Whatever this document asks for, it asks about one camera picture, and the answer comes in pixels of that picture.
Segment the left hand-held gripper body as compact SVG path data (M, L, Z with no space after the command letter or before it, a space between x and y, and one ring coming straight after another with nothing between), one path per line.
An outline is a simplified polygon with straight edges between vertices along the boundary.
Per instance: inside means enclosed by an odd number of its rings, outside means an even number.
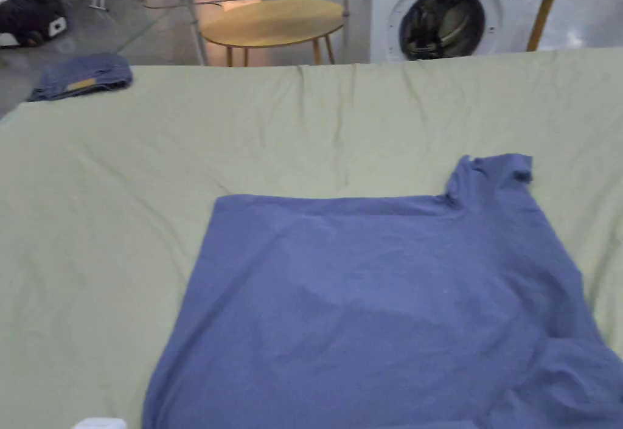
M74 429L127 429L127 423L118 417L87 417L74 425Z

